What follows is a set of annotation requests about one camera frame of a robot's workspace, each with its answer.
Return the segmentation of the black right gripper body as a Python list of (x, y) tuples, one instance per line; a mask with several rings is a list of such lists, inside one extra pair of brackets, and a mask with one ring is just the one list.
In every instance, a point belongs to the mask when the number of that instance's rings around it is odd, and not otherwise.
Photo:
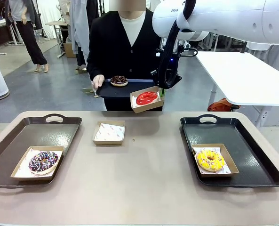
[(179, 59), (180, 54), (173, 54), (169, 60), (165, 75), (166, 89), (172, 88), (182, 79), (178, 74)]

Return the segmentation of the person's right hand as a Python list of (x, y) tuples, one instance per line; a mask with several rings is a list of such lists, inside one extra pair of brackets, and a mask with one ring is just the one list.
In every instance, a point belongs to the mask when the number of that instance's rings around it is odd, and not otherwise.
[(102, 86), (103, 82), (104, 76), (102, 74), (96, 75), (91, 81), (93, 91), (96, 92), (97, 89)]

